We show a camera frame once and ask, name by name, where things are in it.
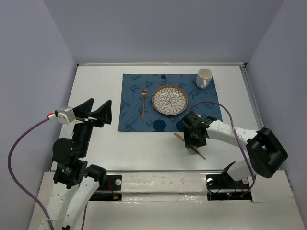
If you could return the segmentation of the copper table knife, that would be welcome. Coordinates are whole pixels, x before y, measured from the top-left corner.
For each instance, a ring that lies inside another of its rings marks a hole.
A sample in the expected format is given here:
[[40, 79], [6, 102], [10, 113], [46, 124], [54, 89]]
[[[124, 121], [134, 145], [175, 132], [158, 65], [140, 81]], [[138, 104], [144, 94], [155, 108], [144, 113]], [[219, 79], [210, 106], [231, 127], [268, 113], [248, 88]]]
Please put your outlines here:
[[[184, 138], [178, 134], [178, 133], [173, 133], [177, 138], [179, 138], [181, 141], [185, 142]], [[189, 147], [195, 152], [197, 153], [200, 157], [202, 157], [204, 160], [206, 159], [196, 148], [194, 148], [193, 146], [189, 145]]]

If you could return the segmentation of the floral plate with brown rim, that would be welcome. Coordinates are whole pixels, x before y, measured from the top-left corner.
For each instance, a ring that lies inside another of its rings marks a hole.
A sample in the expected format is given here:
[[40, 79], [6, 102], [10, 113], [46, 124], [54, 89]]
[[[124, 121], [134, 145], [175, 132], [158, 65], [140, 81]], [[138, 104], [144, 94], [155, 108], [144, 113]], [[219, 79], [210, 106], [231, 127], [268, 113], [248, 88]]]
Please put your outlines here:
[[161, 114], [178, 115], [187, 108], [188, 96], [181, 88], [167, 85], [153, 93], [152, 104]]

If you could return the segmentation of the blue letter-print cloth placemat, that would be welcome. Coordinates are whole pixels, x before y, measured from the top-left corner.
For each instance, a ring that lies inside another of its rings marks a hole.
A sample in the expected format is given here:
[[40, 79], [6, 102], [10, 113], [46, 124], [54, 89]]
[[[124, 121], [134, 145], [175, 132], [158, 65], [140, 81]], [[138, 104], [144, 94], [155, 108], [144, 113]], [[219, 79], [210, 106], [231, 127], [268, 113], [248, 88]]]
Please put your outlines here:
[[222, 119], [214, 79], [201, 89], [196, 74], [123, 74], [120, 132], [181, 132], [192, 109]]

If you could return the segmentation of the white ceramic mug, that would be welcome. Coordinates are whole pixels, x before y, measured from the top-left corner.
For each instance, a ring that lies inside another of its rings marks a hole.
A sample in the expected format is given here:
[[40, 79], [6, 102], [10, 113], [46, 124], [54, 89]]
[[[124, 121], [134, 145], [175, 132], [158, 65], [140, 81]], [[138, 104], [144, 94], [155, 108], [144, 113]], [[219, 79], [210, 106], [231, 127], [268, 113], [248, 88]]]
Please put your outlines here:
[[210, 69], [200, 69], [196, 78], [196, 85], [201, 89], [205, 89], [212, 79], [213, 73]]

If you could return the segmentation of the copper fork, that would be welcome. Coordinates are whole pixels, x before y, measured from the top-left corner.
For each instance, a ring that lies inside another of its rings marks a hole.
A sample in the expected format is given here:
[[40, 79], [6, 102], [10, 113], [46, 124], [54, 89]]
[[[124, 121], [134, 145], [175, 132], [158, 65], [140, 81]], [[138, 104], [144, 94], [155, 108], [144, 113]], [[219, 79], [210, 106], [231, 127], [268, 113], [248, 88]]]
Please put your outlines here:
[[145, 119], [145, 100], [147, 97], [147, 89], [144, 88], [142, 91], [142, 120]]

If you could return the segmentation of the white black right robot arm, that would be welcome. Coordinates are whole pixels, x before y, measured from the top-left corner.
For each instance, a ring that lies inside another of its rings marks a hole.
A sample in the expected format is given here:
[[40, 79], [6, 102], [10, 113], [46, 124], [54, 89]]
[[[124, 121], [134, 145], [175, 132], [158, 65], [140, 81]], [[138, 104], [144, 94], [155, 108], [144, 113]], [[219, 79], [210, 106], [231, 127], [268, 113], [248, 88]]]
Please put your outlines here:
[[239, 147], [244, 159], [227, 165], [213, 179], [215, 189], [233, 189], [249, 176], [271, 178], [288, 158], [288, 153], [268, 128], [259, 131], [231, 127], [214, 117], [201, 118], [190, 111], [182, 119], [186, 148], [206, 146], [207, 140], [219, 140]]

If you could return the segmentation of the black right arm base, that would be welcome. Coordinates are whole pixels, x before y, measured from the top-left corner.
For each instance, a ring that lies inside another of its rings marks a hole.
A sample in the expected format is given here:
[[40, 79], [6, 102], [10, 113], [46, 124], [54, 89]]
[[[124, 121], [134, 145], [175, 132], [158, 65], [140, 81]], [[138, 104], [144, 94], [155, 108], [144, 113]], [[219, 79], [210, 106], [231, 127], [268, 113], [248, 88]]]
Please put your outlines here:
[[206, 175], [206, 189], [208, 201], [249, 200], [252, 201], [248, 178], [240, 181], [224, 182], [221, 174]]

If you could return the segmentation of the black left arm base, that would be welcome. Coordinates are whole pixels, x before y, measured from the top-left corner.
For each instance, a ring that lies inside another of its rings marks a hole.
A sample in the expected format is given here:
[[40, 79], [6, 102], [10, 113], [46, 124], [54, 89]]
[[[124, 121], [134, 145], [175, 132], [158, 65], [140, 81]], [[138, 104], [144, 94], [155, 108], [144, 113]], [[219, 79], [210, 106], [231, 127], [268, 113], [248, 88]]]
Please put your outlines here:
[[122, 175], [114, 174], [107, 176], [107, 182], [93, 193], [90, 201], [113, 202], [121, 201]]

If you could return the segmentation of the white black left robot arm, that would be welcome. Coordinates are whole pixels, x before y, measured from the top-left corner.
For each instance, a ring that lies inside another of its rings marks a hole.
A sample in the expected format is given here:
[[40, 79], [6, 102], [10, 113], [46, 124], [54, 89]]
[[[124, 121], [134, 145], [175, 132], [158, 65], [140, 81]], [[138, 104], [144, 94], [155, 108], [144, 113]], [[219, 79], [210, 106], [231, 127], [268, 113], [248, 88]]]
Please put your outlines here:
[[40, 230], [72, 230], [91, 195], [106, 185], [106, 169], [88, 165], [86, 157], [94, 127], [112, 122], [112, 101], [107, 100], [92, 111], [94, 99], [79, 106], [65, 107], [49, 114], [49, 120], [73, 125], [71, 138], [60, 138], [52, 147], [52, 160], [57, 164], [51, 197]]

